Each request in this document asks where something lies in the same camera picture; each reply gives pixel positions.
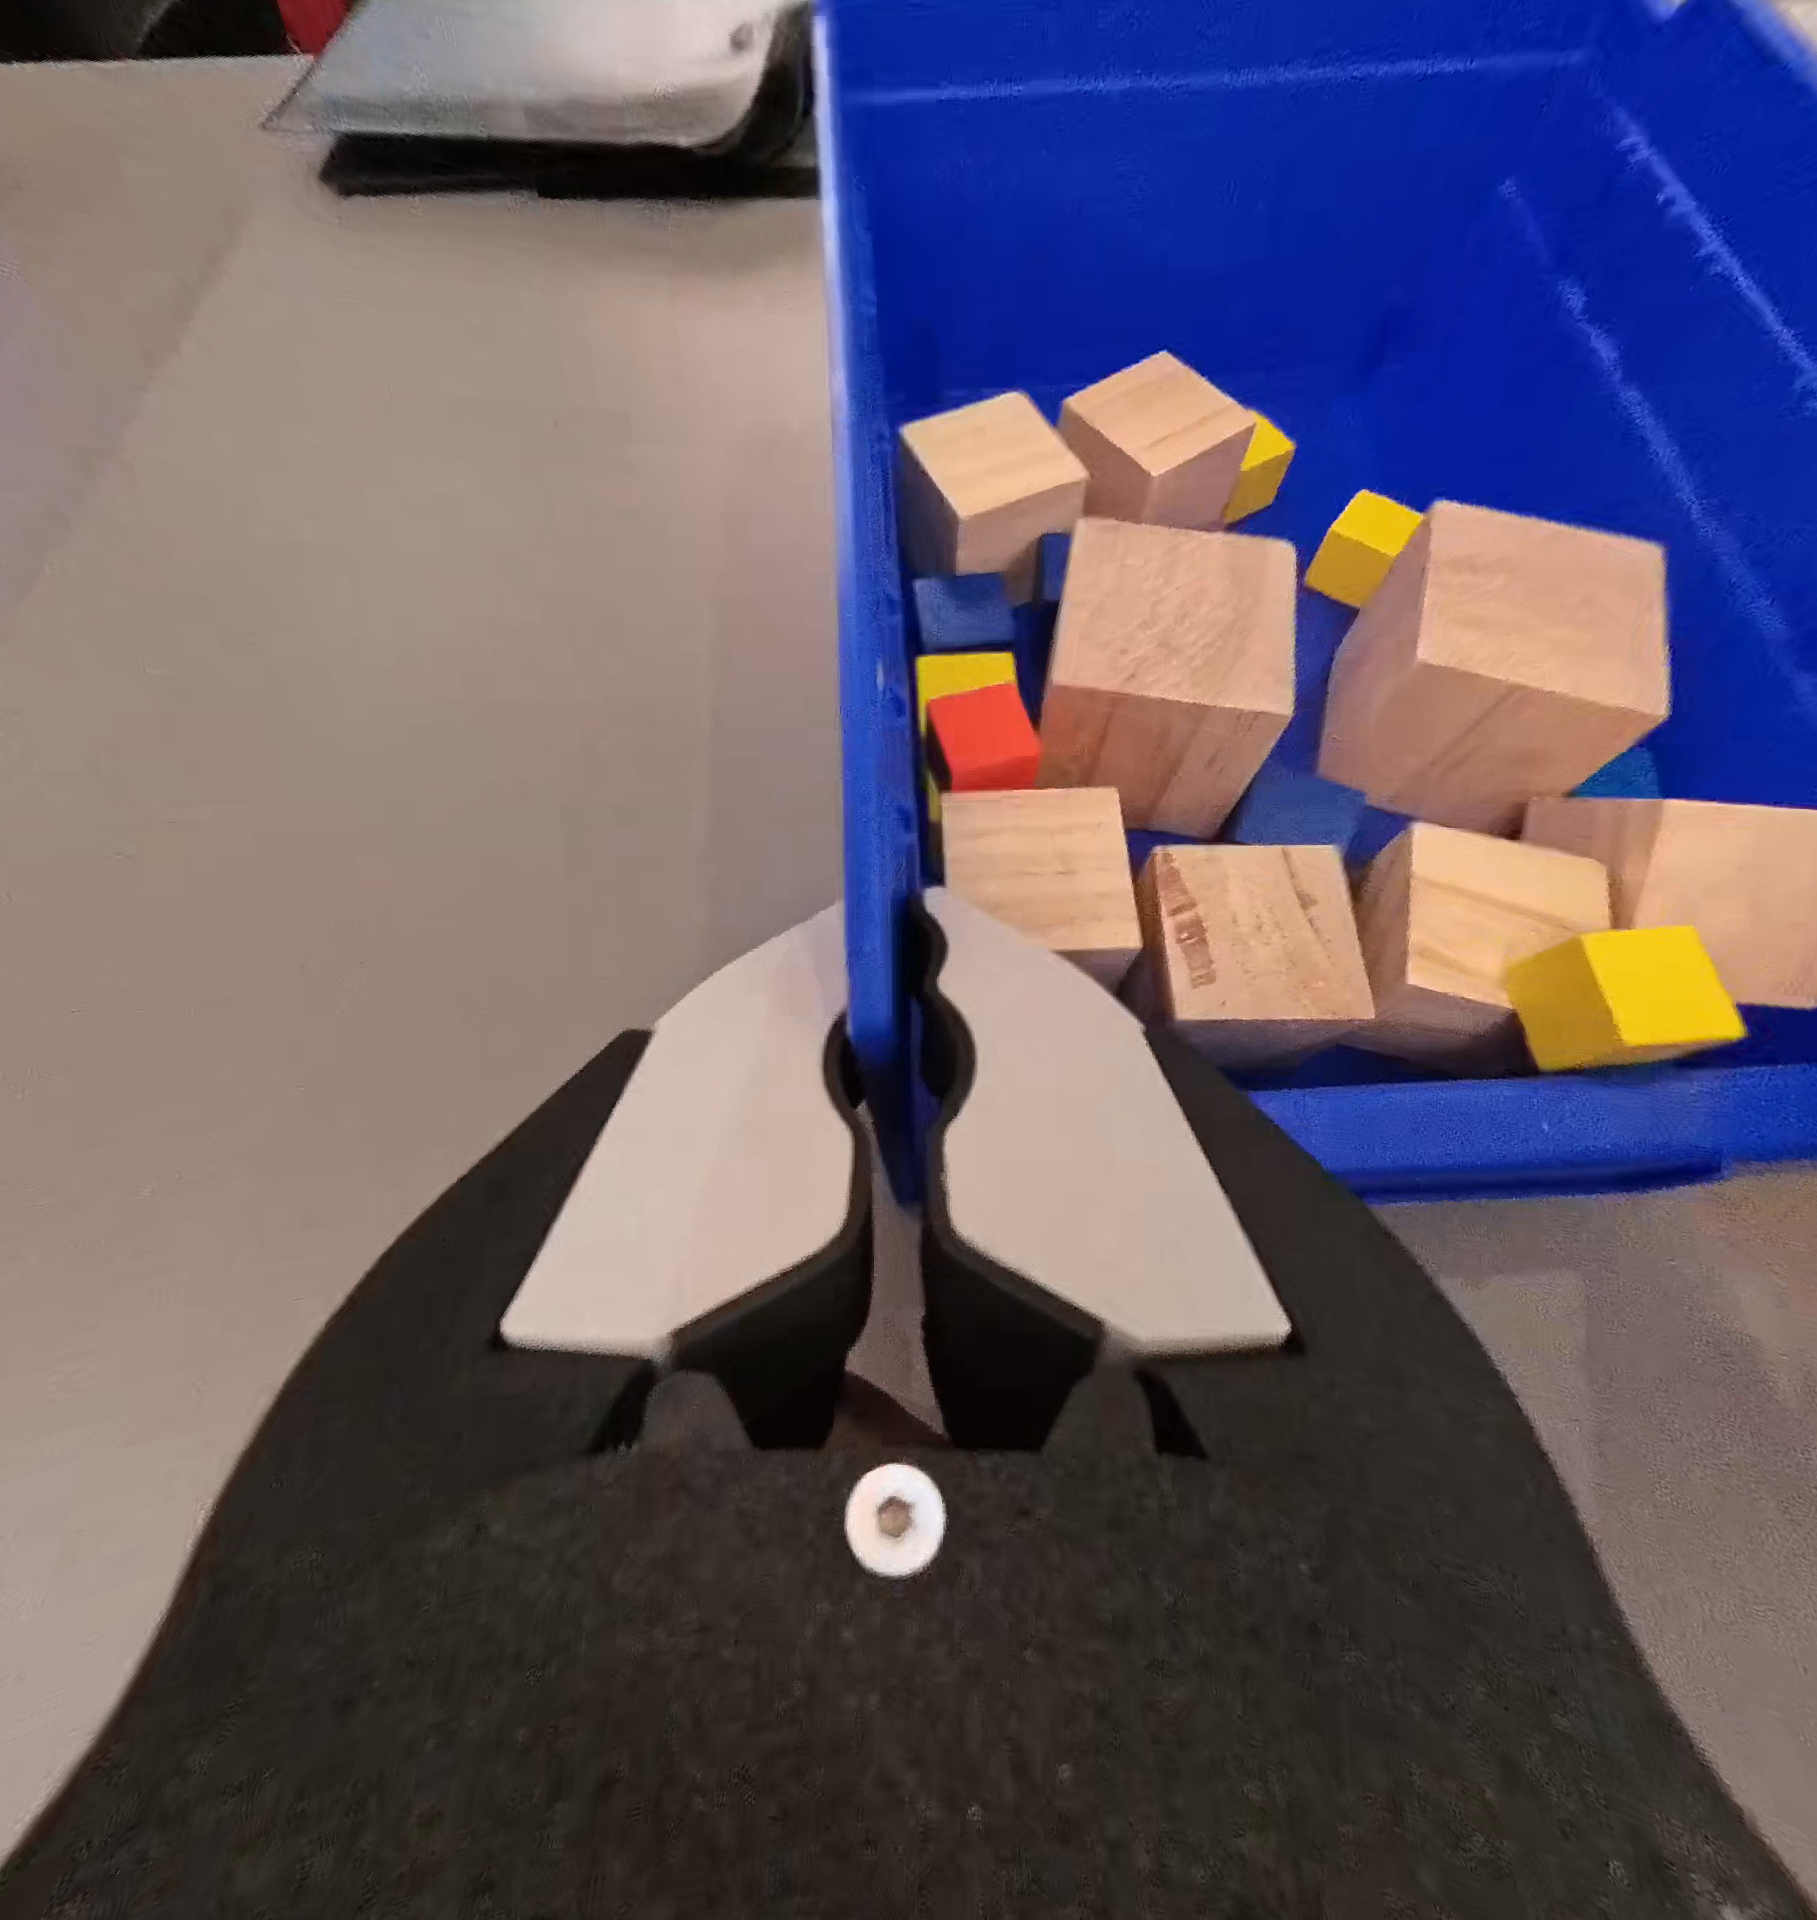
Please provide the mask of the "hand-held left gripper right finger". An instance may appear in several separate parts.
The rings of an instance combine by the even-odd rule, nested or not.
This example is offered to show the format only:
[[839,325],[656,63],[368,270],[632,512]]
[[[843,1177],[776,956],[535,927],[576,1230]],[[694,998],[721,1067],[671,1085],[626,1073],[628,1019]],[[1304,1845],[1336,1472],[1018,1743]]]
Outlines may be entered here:
[[1115,1366],[1291,1326],[1140,1017],[944,885],[917,903],[923,1351],[948,1440],[1039,1449]]

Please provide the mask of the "pile of mixed wooden cubes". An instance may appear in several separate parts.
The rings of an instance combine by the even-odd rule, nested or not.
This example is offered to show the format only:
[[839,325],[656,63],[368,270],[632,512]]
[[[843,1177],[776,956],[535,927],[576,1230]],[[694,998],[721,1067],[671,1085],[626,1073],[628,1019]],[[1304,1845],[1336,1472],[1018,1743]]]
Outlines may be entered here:
[[1591,1073],[1817,1012],[1817,807],[1670,793],[1653,538],[1354,492],[1172,354],[898,431],[948,891],[1256,1076]]

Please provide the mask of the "blue plastic box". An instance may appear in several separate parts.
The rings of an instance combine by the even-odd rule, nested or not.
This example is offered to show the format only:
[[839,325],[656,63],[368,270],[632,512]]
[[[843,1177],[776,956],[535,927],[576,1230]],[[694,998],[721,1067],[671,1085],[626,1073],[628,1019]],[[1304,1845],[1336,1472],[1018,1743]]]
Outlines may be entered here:
[[1774,4],[820,4],[849,1025],[883,1165],[922,765],[897,430],[1170,349],[1369,488],[1659,540],[1667,799],[1817,807],[1817,49]]

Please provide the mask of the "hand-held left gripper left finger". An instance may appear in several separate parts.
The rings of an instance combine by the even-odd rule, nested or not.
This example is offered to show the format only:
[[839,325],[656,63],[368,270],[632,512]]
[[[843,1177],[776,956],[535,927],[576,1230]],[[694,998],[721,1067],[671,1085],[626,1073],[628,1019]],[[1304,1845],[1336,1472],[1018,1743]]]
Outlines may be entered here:
[[822,1449],[873,1311],[873,1149],[841,904],[641,1039],[498,1324],[535,1357],[717,1381],[759,1449]]

